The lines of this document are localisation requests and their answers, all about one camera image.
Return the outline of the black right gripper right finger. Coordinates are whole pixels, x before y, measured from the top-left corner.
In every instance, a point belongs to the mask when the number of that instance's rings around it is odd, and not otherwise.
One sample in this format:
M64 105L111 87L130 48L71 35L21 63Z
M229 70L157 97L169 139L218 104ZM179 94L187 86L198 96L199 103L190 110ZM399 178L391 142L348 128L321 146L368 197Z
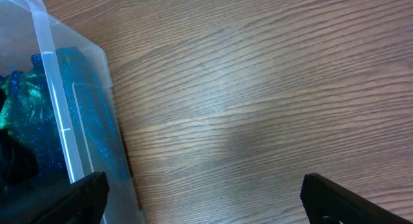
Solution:
M412 224L316 173L304 176L300 199L310 224Z

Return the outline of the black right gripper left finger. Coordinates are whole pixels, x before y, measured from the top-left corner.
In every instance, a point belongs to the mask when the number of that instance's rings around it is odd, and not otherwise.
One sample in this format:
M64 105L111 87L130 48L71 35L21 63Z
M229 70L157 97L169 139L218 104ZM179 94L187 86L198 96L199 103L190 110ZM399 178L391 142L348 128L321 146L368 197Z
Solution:
M110 187L105 172L93 172L40 206L31 223L98 224L108 202Z

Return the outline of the black garment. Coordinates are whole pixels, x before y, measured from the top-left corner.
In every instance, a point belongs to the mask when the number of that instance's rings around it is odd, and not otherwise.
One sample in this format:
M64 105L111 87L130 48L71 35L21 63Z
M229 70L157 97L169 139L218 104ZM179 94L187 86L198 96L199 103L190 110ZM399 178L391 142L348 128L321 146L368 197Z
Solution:
M39 172L39 165L30 150L14 139L7 129L1 129L1 192Z

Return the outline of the sparkly blue garment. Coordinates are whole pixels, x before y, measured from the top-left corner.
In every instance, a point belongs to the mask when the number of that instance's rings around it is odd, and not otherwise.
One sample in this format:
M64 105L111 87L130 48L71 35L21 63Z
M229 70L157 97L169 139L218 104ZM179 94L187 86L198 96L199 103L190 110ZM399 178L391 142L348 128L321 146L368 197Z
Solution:
M76 47L55 51L61 89L46 78L45 58L34 54L30 70L1 78L1 129L35 156L39 172L31 179L70 182L105 172L111 186L130 174L108 85Z

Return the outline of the clear plastic storage bin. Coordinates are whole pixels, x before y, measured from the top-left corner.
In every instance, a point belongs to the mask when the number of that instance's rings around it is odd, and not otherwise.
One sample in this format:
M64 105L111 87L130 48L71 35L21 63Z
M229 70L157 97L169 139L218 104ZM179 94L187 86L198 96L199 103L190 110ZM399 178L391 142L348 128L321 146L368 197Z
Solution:
M105 52L42 0L1 0L1 222L144 223Z

